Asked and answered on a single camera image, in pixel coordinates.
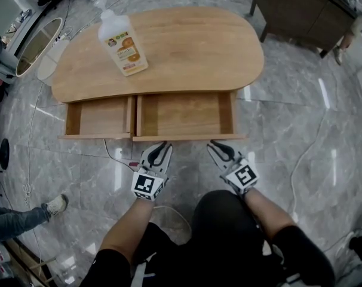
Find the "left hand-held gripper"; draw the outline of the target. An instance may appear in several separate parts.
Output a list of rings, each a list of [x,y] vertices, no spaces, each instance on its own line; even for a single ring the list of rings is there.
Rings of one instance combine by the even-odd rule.
[[[138,199],[155,201],[165,188],[172,152],[173,146],[167,141],[157,142],[142,152],[131,183],[131,192]]]

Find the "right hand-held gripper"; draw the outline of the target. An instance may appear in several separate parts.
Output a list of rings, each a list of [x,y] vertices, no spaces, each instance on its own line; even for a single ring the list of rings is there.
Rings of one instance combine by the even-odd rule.
[[[237,195],[245,195],[259,179],[256,168],[243,157],[242,150],[232,140],[211,140],[207,151],[220,170],[220,177]]]

